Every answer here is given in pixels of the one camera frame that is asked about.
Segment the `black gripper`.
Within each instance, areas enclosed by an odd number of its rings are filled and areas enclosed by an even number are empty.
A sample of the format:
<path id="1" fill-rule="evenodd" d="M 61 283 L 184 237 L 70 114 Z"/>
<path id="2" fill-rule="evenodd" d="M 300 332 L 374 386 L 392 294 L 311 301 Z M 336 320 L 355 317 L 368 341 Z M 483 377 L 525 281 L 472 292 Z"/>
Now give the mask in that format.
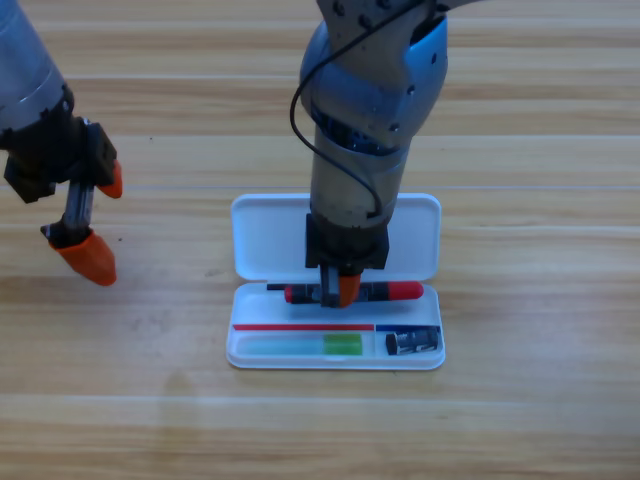
<path id="1" fill-rule="evenodd" d="M 80 117 L 41 120 L 19 131 L 4 131 L 3 149 L 8 152 L 4 179 L 24 203 L 53 195 L 58 184 L 69 184 L 61 220 L 41 232 L 73 271 L 97 285 L 113 285 L 115 256 L 90 228 L 94 190 L 112 199 L 123 194 L 117 151 L 102 126 Z"/>
<path id="2" fill-rule="evenodd" d="M 382 270 L 389 252 L 389 220 L 346 228 L 308 213 L 305 267 L 320 269 L 320 305 L 346 308 L 357 301 L 365 270 Z"/>

